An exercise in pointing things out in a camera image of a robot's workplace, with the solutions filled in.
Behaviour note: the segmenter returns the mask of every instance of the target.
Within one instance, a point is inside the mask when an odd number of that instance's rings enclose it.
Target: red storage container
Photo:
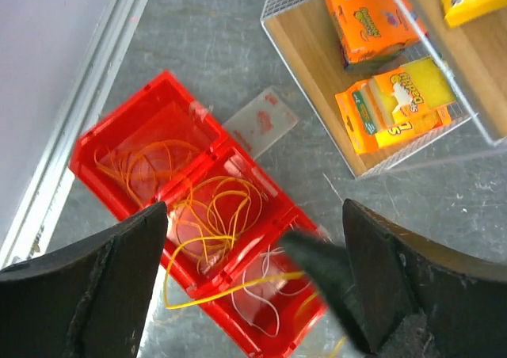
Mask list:
[[[281,225],[284,227],[280,228],[278,234],[266,235],[263,239],[262,252],[254,257],[247,267],[238,267],[233,273],[235,279],[231,287],[263,275],[272,276],[282,272],[298,271],[283,252],[276,251],[276,241],[291,227],[302,227],[303,230],[316,235],[320,233],[297,208],[284,217]],[[290,356],[326,311],[326,306],[319,297],[306,301],[315,289],[305,276],[299,280],[258,284],[250,287],[249,291],[255,296],[240,290],[233,295],[201,305],[201,308],[247,356],[263,358]],[[278,312],[279,322],[272,306]]]
[[[165,71],[78,140],[71,170],[123,220],[202,166],[228,138]],[[128,185],[120,170],[130,172]]]
[[[201,259],[198,266],[197,257],[202,256],[204,252],[202,242],[188,244],[185,247],[186,251],[181,251],[176,256],[171,268],[171,276],[194,299],[229,287],[232,281],[230,274],[238,267],[248,264],[261,252],[257,244],[266,235],[280,233],[276,227],[276,221],[281,220],[295,206],[254,160],[234,140],[230,140],[215,152],[208,164],[203,164],[192,172],[188,179],[181,182],[179,190],[169,191],[162,195],[170,212],[167,241],[162,255],[162,265],[165,268],[177,246],[200,236],[200,231],[195,224],[188,224],[198,223],[195,215],[204,219],[205,226],[209,227],[210,222],[215,222],[214,218],[207,219],[206,207],[211,203],[212,198],[221,192],[245,188],[234,178],[225,184],[222,184],[222,178],[220,178],[199,187],[203,182],[216,177],[238,177],[257,188],[261,195],[259,196],[251,189],[250,209],[247,211],[243,208],[244,210],[238,213],[237,224],[240,226],[236,227],[236,230],[240,230],[243,223],[251,227],[238,237],[231,249],[222,254],[217,253],[215,257],[209,257],[209,265]],[[195,215],[189,208],[177,206],[179,201],[189,196],[190,186],[193,188],[193,200],[204,205],[194,207]],[[220,225],[225,225],[227,229],[228,225],[234,222],[234,214],[242,200],[243,197],[240,196],[227,196],[215,202],[214,214],[220,214],[223,221],[219,223]],[[210,233],[205,230],[203,235],[209,236]],[[210,246],[213,245],[213,241],[208,243],[208,249],[211,249]]]

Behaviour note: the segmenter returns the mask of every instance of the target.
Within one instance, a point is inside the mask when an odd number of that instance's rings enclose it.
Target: speckled floor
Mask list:
[[[505,155],[477,158],[353,180],[316,115],[261,29],[264,0],[150,0],[116,77],[104,114],[161,70],[171,69],[221,122],[265,87],[274,85],[299,123],[258,162],[291,198],[336,241],[342,240],[341,202],[350,197],[418,233],[454,249],[506,261],[507,162]],[[478,150],[472,124],[412,159]],[[76,181],[51,240],[58,249],[114,223]],[[155,288],[140,357],[236,357],[242,352],[198,307],[170,314]],[[173,301],[185,295],[174,288]],[[326,315],[294,357],[326,356],[341,331]],[[345,347],[340,356],[358,356]]]

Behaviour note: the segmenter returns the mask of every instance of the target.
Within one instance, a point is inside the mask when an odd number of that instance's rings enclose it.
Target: orange box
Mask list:
[[[394,146],[452,122],[447,106],[444,106],[371,135],[362,119],[369,117],[368,111],[357,100],[357,93],[367,82],[368,80],[358,81],[347,91],[335,96],[341,118],[357,154],[368,154],[384,147]]]
[[[340,40],[343,40],[343,31],[341,30],[340,23],[338,22],[338,17],[336,12],[334,11],[333,3],[331,2],[331,0],[326,0],[326,7],[331,16],[331,19],[333,20],[334,29],[336,30],[338,36],[340,37]],[[341,57],[343,58],[344,68],[347,71],[352,72],[378,71],[383,65],[389,63],[398,54],[394,53],[392,55],[377,56],[372,59],[361,61],[360,63],[351,63],[347,55],[347,52],[343,47],[343,44],[340,45],[340,53]]]
[[[403,1],[412,11],[412,5]],[[329,0],[328,10],[335,13],[335,27],[347,63],[394,56],[419,42],[416,32],[393,0]],[[424,30],[413,11],[412,16]]]

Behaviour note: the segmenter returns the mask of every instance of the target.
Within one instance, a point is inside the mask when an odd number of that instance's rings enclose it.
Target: wooden shelf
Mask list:
[[[340,41],[324,0],[310,0],[271,17],[265,21],[265,27],[356,176],[366,173],[406,145],[403,143],[361,156],[354,152],[334,95],[368,76],[343,70]],[[404,62],[406,59],[402,58],[398,65]]]
[[[507,9],[450,29],[440,0],[410,0],[492,139],[507,136]]]

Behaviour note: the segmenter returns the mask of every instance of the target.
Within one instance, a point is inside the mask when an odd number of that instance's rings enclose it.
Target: cable bundle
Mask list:
[[[194,228],[201,237],[215,237],[183,247],[185,254],[196,260],[196,270],[206,273],[212,266],[220,265],[234,244],[259,220],[263,201],[259,189],[245,179],[228,176],[207,179],[173,205],[170,224],[174,229],[169,237],[182,245],[180,225]]]
[[[261,275],[261,279],[264,279],[264,278],[267,277],[270,268],[273,266],[273,263],[271,262],[272,257],[275,257],[276,255],[280,255],[282,253],[284,253],[284,251],[280,247],[271,250],[271,246],[269,246],[268,247],[268,251],[266,251],[265,253],[262,253],[259,256],[262,259],[262,265],[261,265],[262,275]],[[243,271],[243,274],[242,274],[242,285],[246,284],[246,274],[247,274],[248,270],[249,269],[247,268],[245,271]],[[298,291],[295,291],[295,292],[292,292],[292,293],[286,293],[286,292],[281,291],[281,288],[283,288],[283,286],[286,283],[287,283],[287,281],[284,280],[284,279],[278,280],[278,281],[272,281],[271,280],[271,281],[268,282],[269,286],[271,287],[270,288],[271,292],[273,294],[277,293],[279,295],[287,296],[287,297],[297,296],[297,295],[299,295],[300,293],[302,293],[305,289],[307,289],[310,286],[310,282],[308,282],[306,285],[304,285]],[[252,288],[252,290],[250,290],[248,287],[244,287],[243,291],[247,295],[249,295],[250,297],[252,297],[253,299],[256,299],[260,303],[264,303],[265,305],[267,305],[269,308],[271,308],[273,310],[273,313],[275,314],[275,317],[276,317],[275,333],[273,333],[273,334],[268,333],[266,330],[262,329],[260,326],[254,324],[253,320],[250,320],[249,318],[247,318],[243,314],[243,312],[241,312],[239,310],[238,306],[236,305],[236,302],[234,300],[234,292],[231,293],[231,302],[232,302],[233,308],[236,310],[236,312],[238,312],[238,314],[241,316],[241,318],[243,318],[250,326],[252,326],[252,327],[254,327],[256,329],[259,329],[262,333],[264,333],[268,337],[273,337],[273,338],[276,337],[278,335],[278,333],[280,332],[280,314],[279,314],[277,308],[275,307],[275,305],[271,301],[269,301],[267,299],[267,295],[266,295],[266,291],[264,290],[264,287],[259,289],[260,295],[254,293],[253,292],[253,288]]]
[[[200,152],[192,144],[172,139],[148,143],[137,149],[106,150],[100,161],[97,158],[99,149],[95,150],[95,165],[116,181],[141,208]]]
[[[214,300],[217,300],[217,299],[221,299],[222,297],[231,295],[231,302],[233,304],[234,309],[238,312],[238,314],[250,326],[252,326],[252,327],[254,327],[256,329],[259,329],[262,333],[266,334],[269,337],[276,337],[279,334],[279,332],[280,332],[280,315],[278,313],[278,310],[275,308],[275,306],[269,300],[267,300],[267,299],[265,299],[263,297],[260,297],[260,296],[258,296],[256,294],[254,294],[252,291],[249,290],[249,288],[252,288],[252,287],[254,287],[256,285],[259,285],[259,284],[271,284],[271,285],[273,285],[275,287],[276,291],[279,294],[285,295],[285,296],[295,296],[295,295],[298,295],[299,293],[303,292],[310,285],[310,283],[308,283],[305,287],[299,289],[297,292],[294,292],[294,293],[285,293],[285,292],[280,291],[280,289],[281,289],[281,288],[279,288],[280,287],[280,283],[282,283],[282,285],[283,285],[283,284],[287,283],[287,281],[289,281],[289,280],[298,280],[298,279],[301,279],[304,276],[304,272],[285,272],[285,273],[281,273],[281,274],[278,274],[278,275],[267,276],[267,273],[269,272],[269,265],[270,265],[269,259],[270,259],[270,257],[272,255],[277,255],[277,254],[283,253],[283,251],[281,249],[274,249],[274,250],[270,251],[269,248],[268,248],[268,251],[266,253],[261,254],[261,257],[263,259],[263,262],[262,262],[262,276],[260,278],[258,278],[258,279],[250,280],[250,281],[246,281],[245,282],[245,278],[246,278],[246,270],[245,270],[243,272],[243,274],[242,274],[242,283],[239,284],[239,285],[236,285],[236,286],[234,286],[234,287],[232,287],[230,289],[227,289],[226,291],[220,292],[220,293],[218,293],[216,295],[212,295],[212,296],[209,296],[209,297],[206,297],[206,298],[203,298],[203,299],[193,300],[193,301],[190,301],[190,302],[187,302],[187,303],[182,303],[182,304],[177,304],[177,305],[170,305],[169,304],[169,297],[168,297],[168,293],[167,293],[167,288],[168,288],[169,273],[170,273],[170,270],[171,270],[171,268],[173,266],[174,258],[181,252],[182,249],[185,248],[186,245],[188,245],[190,243],[220,240],[221,238],[225,238],[225,239],[231,240],[233,237],[232,236],[221,236],[221,237],[211,236],[211,237],[192,238],[192,239],[189,239],[188,241],[183,242],[181,245],[179,245],[176,248],[176,250],[174,251],[173,256],[170,259],[169,264],[167,265],[166,277],[164,279],[163,296],[164,296],[164,302],[166,304],[166,308],[168,310],[177,310],[177,309],[181,310],[181,309],[184,309],[186,307],[193,307],[195,305],[200,305],[200,304],[203,304],[203,303],[209,303],[211,301],[214,301]],[[250,321],[248,318],[246,318],[242,314],[242,312],[240,312],[240,310],[238,309],[238,307],[237,307],[237,305],[235,303],[235,300],[234,300],[234,293],[237,292],[237,291],[241,291],[241,290],[245,291],[246,293],[248,293],[249,295],[251,295],[255,299],[258,299],[259,301],[265,303],[266,305],[268,305],[268,307],[271,307],[273,309],[273,312],[276,315],[276,330],[275,330],[275,333],[273,333],[273,334],[268,333],[267,331],[263,330],[260,326],[254,324],[252,321]],[[315,299],[317,297],[317,295],[318,295],[318,293],[314,292],[312,295],[308,296],[308,298],[299,306],[299,309],[295,313],[295,317],[296,318],[297,318],[298,314],[303,310],[303,308],[308,303],[310,303],[313,299]],[[345,341],[346,341],[346,337],[342,337],[340,339],[340,341],[337,343],[337,345],[335,346],[335,348],[333,349],[333,351],[331,352],[331,354],[329,354],[328,358],[334,358],[339,353],[339,351],[341,350],[341,348],[343,347],[343,345],[345,344]]]

